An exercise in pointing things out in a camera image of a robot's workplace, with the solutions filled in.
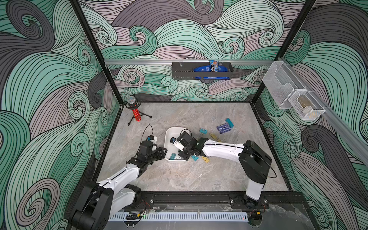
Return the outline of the white plastic storage tray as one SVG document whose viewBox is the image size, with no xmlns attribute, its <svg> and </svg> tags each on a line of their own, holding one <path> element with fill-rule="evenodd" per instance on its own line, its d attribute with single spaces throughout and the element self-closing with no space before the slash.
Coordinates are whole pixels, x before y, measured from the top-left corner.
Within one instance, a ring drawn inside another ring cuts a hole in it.
<svg viewBox="0 0 368 230">
<path fill-rule="evenodd" d="M 168 162 L 180 163 L 180 162 L 186 161 L 185 158 L 182 158 L 179 155 L 179 149 L 174 145 L 174 142 L 176 141 L 176 139 L 183 132 L 186 132 L 187 134 L 192 135 L 192 132 L 189 129 L 186 129 L 184 127 L 170 127 L 166 130 L 164 148 L 167 149 L 165 159 Z"/>
</svg>

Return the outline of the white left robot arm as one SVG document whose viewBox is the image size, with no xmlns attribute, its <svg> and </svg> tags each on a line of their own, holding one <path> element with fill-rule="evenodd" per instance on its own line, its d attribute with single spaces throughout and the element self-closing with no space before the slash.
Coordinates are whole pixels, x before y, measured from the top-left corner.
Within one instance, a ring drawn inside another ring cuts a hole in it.
<svg viewBox="0 0 368 230">
<path fill-rule="evenodd" d="M 131 184 L 155 161 L 165 158 L 167 149 L 145 140 L 126 166 L 98 183 L 89 182 L 83 188 L 71 215 L 69 228 L 103 230 L 109 218 L 132 204 L 140 205 L 140 188 Z"/>
</svg>

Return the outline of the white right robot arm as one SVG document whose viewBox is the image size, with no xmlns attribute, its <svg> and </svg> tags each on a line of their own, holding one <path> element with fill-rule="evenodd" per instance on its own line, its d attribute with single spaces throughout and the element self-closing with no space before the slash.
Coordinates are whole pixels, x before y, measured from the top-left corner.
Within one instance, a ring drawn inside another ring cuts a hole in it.
<svg viewBox="0 0 368 230">
<path fill-rule="evenodd" d="M 245 144 L 229 144 L 207 138 L 197 140 L 183 131 L 177 138 L 172 137 L 170 143 L 179 149 L 179 156 L 186 161 L 191 156 L 202 156 L 239 162 L 248 177 L 248 184 L 242 198 L 237 196 L 231 200 L 242 209 L 265 207 L 260 199 L 272 168 L 272 159 L 255 142 L 248 140 Z"/>
</svg>

